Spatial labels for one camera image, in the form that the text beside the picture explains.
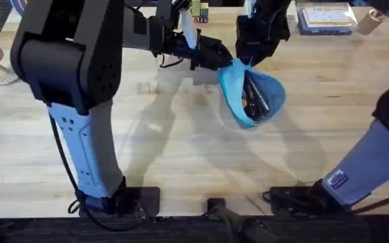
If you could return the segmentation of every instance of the wire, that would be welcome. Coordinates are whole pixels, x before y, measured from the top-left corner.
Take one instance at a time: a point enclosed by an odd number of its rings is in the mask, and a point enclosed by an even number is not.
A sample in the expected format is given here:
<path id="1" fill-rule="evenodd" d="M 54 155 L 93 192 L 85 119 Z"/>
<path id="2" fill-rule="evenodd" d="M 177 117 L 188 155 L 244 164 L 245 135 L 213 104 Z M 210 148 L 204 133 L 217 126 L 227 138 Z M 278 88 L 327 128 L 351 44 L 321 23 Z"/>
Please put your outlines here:
<path id="1" fill-rule="evenodd" d="M 57 147 L 58 147 L 58 152 L 59 152 L 59 155 L 61 156 L 61 160 L 62 160 L 62 163 L 66 169 L 66 172 L 67 172 L 67 175 L 73 185 L 73 188 L 75 190 L 75 194 L 77 195 L 79 189 L 78 189 L 78 185 L 76 184 L 76 181 L 74 180 L 74 177 L 73 177 L 73 174 L 72 174 L 72 171 L 70 170 L 70 167 L 68 165 L 68 162 L 67 162 L 67 158 L 66 158 L 66 155 L 64 153 L 64 150 L 63 150 L 63 147 L 61 145 L 61 139 L 59 138 L 59 134 L 58 134 L 58 130 L 57 130 L 57 124 L 56 124 L 56 121 L 55 119 L 49 114 L 49 119 L 51 120 L 51 126 L 52 126 L 52 132 L 53 132 L 53 137 L 55 138 L 55 142 L 57 144 Z M 77 212 L 79 209 L 82 209 L 85 213 L 86 213 L 86 216 L 93 222 L 95 223 L 97 226 L 99 226 L 100 228 L 104 229 L 104 230 L 107 230 L 109 232 L 125 232 L 125 231 L 128 231 L 128 230 L 133 230 L 134 228 L 136 227 L 139 227 L 141 226 L 142 224 L 145 223 L 145 221 L 141 221 L 139 223 L 135 223 L 131 226 L 128 226 L 128 227 L 125 227 L 125 228 L 112 228 L 112 227 L 108 227 L 106 225 L 103 225 L 102 223 L 100 223 L 93 215 L 91 215 L 91 212 L 88 210 L 88 208 L 86 207 L 86 205 L 84 205 L 84 203 L 82 202 L 82 200 L 80 200 L 79 198 L 77 198 L 75 201 L 73 201 L 69 206 L 68 206 L 68 209 L 67 209 L 67 212 L 69 214 L 74 214 L 75 212 Z"/>
<path id="2" fill-rule="evenodd" d="M 142 1 L 140 2 L 139 6 L 136 8 L 136 10 L 137 10 L 137 11 L 139 11 L 139 10 L 140 10 L 140 8 L 142 7 L 142 5 L 143 5 L 143 1 L 144 1 L 144 0 L 142 0 Z"/>
<path id="3" fill-rule="evenodd" d="M 165 55 L 164 55 L 164 54 L 161 54 L 161 56 L 162 56 L 161 64 L 159 65 L 159 67 L 161 67 L 161 68 L 170 68 L 170 67 L 173 67 L 173 66 L 175 66 L 175 65 L 178 65 L 178 64 L 182 63 L 182 61 L 184 61 L 184 58 L 179 57 L 178 60 L 175 61 L 174 63 L 164 65 L 164 63 L 165 63 Z"/>
<path id="4" fill-rule="evenodd" d="M 134 8 L 134 7 L 130 6 L 130 5 L 128 5 L 127 3 L 125 3 L 125 4 L 124 4 L 124 7 L 127 7 L 128 9 L 132 10 L 133 13 L 135 13 L 135 14 L 140 14 L 140 15 L 143 16 L 142 12 L 139 11 L 140 6 L 138 6 L 137 8 Z"/>
<path id="5" fill-rule="evenodd" d="M 354 214 L 357 214 L 357 213 L 364 213 L 364 212 L 367 212 L 367 211 L 370 211 L 370 210 L 374 210 L 378 207 L 382 207 L 382 206 L 385 206 L 385 205 L 389 205 L 389 197 L 388 198 L 385 198 L 385 199 L 382 199 L 378 202 L 374 202 L 370 205 L 367 205 L 367 206 L 364 206 L 360 209 L 355 209 L 353 211 Z"/>
<path id="6" fill-rule="evenodd" d="M 57 123 L 55 119 L 49 114 L 49 119 L 51 120 L 51 126 L 52 126 L 52 132 L 53 137 L 55 139 L 55 142 L 57 143 L 59 156 L 61 157 L 62 163 L 64 165 L 64 168 L 66 169 L 67 175 L 70 179 L 70 182 L 73 185 L 73 189 L 77 192 L 78 191 L 78 185 L 76 184 L 76 181 L 74 180 L 72 171 L 70 170 L 70 166 L 68 166 L 66 155 L 64 154 L 64 149 L 61 145 L 61 139 L 59 138 L 58 129 L 57 129 Z"/>
<path id="7" fill-rule="evenodd" d="M 295 198 L 292 198 L 292 197 L 284 197 L 284 196 L 277 195 L 277 194 L 274 196 L 279 197 L 280 200 L 292 201 L 294 204 L 300 205 L 302 207 L 307 207 L 307 205 L 308 205 L 307 203 L 301 202 L 301 201 L 299 201 Z M 264 201 L 266 203 L 270 204 L 272 207 L 285 209 L 285 208 L 281 207 L 280 205 L 275 204 L 271 200 L 271 194 L 269 193 L 269 191 L 264 192 L 262 194 L 262 198 L 264 199 Z M 383 200 L 380 200 L 378 202 L 374 202 L 370 205 L 361 207 L 359 209 L 355 209 L 355 210 L 351 210 L 351 211 L 344 211 L 344 212 L 340 212 L 340 213 L 330 213 L 330 214 L 325 214 L 325 215 L 314 215 L 314 214 L 309 214 L 309 213 L 305 213 L 305 212 L 298 212 L 298 211 L 295 211 L 295 209 L 293 209 L 293 208 L 292 209 L 285 209 L 285 210 L 288 211 L 288 213 L 292 216 L 293 219 L 310 221 L 310 220 L 319 220 L 319 219 L 333 219 L 333 218 L 337 218 L 337 217 L 350 217 L 350 216 L 357 215 L 360 213 L 365 213 L 365 212 L 368 212 L 368 211 L 371 211 L 371 210 L 374 210 L 374 209 L 377 209 L 379 207 L 383 207 L 386 205 L 389 205 L 389 197 L 385 198 Z"/>

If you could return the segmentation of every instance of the blue plastic bag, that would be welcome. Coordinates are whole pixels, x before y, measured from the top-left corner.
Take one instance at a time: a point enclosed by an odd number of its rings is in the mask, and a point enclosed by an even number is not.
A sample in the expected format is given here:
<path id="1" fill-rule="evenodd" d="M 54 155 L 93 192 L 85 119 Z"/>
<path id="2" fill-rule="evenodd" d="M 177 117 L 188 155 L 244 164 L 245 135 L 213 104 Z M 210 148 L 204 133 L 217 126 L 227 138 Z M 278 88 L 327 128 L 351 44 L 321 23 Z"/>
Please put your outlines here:
<path id="1" fill-rule="evenodd" d="M 242 107 L 241 95 L 244 84 L 245 72 L 249 71 L 259 88 L 261 96 L 266 98 L 269 106 L 269 113 L 260 121 L 253 121 Z M 275 117 L 282 109 L 286 100 L 286 93 L 280 82 L 266 74 L 256 72 L 250 65 L 244 65 L 240 60 L 233 60 L 232 65 L 224 67 L 218 71 L 219 83 L 222 87 L 226 102 L 236 121 L 246 128 L 263 124 Z"/>

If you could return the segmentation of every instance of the black floor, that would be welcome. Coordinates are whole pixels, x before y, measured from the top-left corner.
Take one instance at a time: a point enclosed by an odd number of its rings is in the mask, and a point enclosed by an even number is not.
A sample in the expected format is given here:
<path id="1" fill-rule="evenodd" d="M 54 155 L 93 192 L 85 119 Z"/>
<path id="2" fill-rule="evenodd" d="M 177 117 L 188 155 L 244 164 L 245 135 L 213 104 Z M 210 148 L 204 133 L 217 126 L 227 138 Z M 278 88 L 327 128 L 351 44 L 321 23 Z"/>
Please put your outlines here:
<path id="1" fill-rule="evenodd" d="M 8 0 L 0 0 L 0 30 L 10 12 Z M 271 232 L 302 242 L 389 242 L 389 216 L 355 217 L 347 220 L 280 222 L 264 217 Z M 114 227 L 130 224 L 107 221 Z M 230 242 L 224 225 L 196 217 L 161 220 L 131 232 L 109 233 L 87 219 L 0 219 L 2 242 Z"/>

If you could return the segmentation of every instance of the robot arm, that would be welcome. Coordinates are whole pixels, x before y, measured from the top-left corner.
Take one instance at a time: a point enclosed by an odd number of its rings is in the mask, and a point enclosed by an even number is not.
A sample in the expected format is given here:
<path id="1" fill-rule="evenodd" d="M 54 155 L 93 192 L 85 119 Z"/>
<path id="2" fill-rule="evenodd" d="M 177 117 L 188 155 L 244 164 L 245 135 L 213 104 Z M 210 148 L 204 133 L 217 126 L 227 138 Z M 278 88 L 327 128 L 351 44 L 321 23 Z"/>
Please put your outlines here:
<path id="1" fill-rule="evenodd" d="M 389 16 L 389 1 L 370 3 Z M 325 178 L 310 188 L 273 187 L 265 193 L 275 214 L 362 213 L 389 204 L 389 198 L 356 211 L 351 207 L 389 180 L 389 90 L 379 99 L 367 133 Z"/>
<path id="2" fill-rule="evenodd" d="M 47 105 L 67 142 L 83 208 L 115 214 L 118 205 L 148 194 L 126 187 L 113 145 L 111 106 L 120 85 L 122 47 L 188 58 L 192 69 L 216 70 L 232 59 L 220 40 L 200 30 L 196 36 L 190 26 L 183 27 L 185 35 L 174 32 L 180 12 L 185 22 L 190 17 L 184 13 L 190 1 L 160 2 L 150 18 L 120 0 L 31 1 L 24 12 L 11 63 L 34 97 Z M 153 216 L 159 189 L 147 191 L 153 197 L 147 203 L 155 203 L 148 213 Z"/>

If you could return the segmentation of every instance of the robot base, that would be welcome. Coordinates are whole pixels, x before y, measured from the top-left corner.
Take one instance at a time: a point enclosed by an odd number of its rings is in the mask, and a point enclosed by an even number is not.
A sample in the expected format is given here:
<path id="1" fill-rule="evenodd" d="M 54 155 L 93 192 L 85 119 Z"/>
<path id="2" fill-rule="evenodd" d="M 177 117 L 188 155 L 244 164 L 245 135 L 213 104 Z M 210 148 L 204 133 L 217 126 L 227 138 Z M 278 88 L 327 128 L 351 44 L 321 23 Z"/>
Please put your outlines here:
<path id="1" fill-rule="evenodd" d="M 114 214 L 89 209 L 94 217 L 154 217 L 160 209 L 160 188 L 158 187 L 127 187 L 120 192 L 120 199 Z M 83 210 L 79 216 L 87 217 Z"/>
<path id="2" fill-rule="evenodd" d="M 321 187 L 322 180 L 313 186 L 275 186 L 264 192 L 263 199 L 271 205 L 277 216 L 307 217 L 314 215 L 338 215 L 348 207 L 339 205 Z"/>

